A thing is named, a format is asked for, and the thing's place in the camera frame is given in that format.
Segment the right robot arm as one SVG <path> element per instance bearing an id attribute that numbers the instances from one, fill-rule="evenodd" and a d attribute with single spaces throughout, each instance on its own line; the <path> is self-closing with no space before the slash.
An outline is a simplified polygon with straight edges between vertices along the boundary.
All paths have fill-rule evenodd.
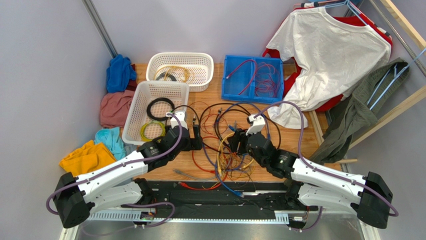
<path id="1" fill-rule="evenodd" d="M 285 195 L 289 205 L 338 209 L 378 229 L 386 229 L 389 218 L 396 216 L 393 193 L 375 172 L 364 176 L 331 169 L 276 148 L 260 132 L 246 134 L 241 128 L 227 141 L 232 152 L 248 154 L 274 177 L 291 181 Z"/>

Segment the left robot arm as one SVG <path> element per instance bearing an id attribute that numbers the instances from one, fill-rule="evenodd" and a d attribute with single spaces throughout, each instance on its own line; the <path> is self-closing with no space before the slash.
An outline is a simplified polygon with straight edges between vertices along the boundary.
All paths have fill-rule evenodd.
<path id="1" fill-rule="evenodd" d="M 203 142 L 200 127 L 195 124 L 192 129 L 194 137 L 190 137 L 187 128 L 175 126 L 165 136 L 143 143 L 115 163 L 78 176 L 71 172 L 63 174 L 48 199 L 56 207 L 53 213 L 59 216 L 62 226 L 69 229 L 83 223 L 91 214 L 108 208 L 146 205 L 152 196 L 146 180 L 120 184 L 166 166 L 180 152 L 200 150 Z"/>

